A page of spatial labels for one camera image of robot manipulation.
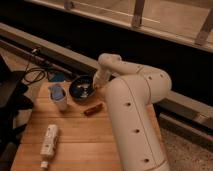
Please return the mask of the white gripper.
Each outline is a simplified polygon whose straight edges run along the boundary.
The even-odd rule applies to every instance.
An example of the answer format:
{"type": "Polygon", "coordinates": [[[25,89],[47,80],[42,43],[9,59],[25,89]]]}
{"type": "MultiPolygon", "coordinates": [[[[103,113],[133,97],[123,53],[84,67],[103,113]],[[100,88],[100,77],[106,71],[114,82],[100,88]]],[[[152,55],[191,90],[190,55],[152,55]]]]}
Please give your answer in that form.
{"type": "Polygon", "coordinates": [[[108,70],[99,69],[93,77],[93,87],[95,89],[105,86],[110,78],[110,72],[108,70]]]}

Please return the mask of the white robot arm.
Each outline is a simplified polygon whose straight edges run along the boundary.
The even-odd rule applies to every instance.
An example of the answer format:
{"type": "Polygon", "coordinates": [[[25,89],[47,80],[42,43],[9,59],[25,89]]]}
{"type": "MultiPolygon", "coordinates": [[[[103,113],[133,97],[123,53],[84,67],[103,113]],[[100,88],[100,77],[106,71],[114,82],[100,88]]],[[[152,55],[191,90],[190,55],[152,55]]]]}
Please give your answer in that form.
{"type": "Polygon", "coordinates": [[[170,171],[168,159],[147,112],[164,99],[172,81],[155,67],[103,53],[93,87],[104,87],[105,102],[124,171],[170,171]]]}

